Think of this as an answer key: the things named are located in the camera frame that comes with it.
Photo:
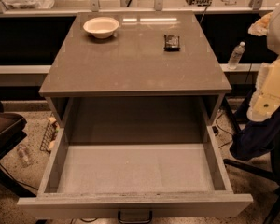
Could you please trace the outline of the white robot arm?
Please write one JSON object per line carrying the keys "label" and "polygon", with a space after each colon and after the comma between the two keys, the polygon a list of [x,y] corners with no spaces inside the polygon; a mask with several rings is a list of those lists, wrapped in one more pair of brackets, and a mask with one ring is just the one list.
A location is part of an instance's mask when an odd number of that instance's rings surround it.
{"label": "white robot arm", "polygon": [[247,116],[252,121],[268,119],[280,106],[280,3],[255,23],[248,32],[267,36],[267,48],[278,55],[271,64],[263,63],[258,71],[256,91],[249,102]]}

